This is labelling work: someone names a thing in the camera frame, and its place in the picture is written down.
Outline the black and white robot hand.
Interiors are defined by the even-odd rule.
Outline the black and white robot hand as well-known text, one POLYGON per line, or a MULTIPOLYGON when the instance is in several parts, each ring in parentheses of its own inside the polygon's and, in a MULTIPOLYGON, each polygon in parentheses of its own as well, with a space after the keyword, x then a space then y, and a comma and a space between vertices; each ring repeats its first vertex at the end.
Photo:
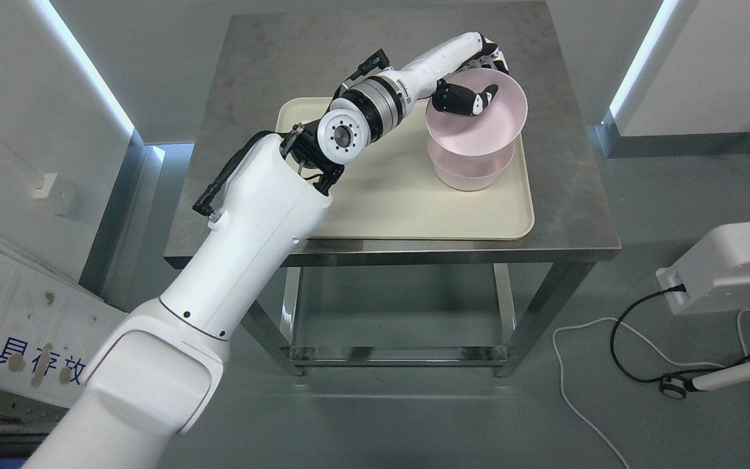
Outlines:
POLYGON ((435 110, 447 115, 481 115, 496 97, 497 84, 475 92, 449 82, 449 77, 474 68, 510 74, 498 44, 481 33, 464 33, 425 51, 398 72, 406 89, 406 109, 411 111, 419 99, 429 99, 435 110))

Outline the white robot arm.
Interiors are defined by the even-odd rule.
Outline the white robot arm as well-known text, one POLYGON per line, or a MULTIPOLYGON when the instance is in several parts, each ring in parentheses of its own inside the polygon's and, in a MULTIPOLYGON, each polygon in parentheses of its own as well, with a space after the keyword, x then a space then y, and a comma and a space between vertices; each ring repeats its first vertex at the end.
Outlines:
POLYGON ((229 339, 289 253, 321 225, 343 169, 440 78, 419 60, 396 70, 372 57, 320 119, 251 137, 193 206, 210 228, 199 250, 161 296, 113 330, 86 368, 83 395, 25 466, 155 468, 208 406, 229 339))

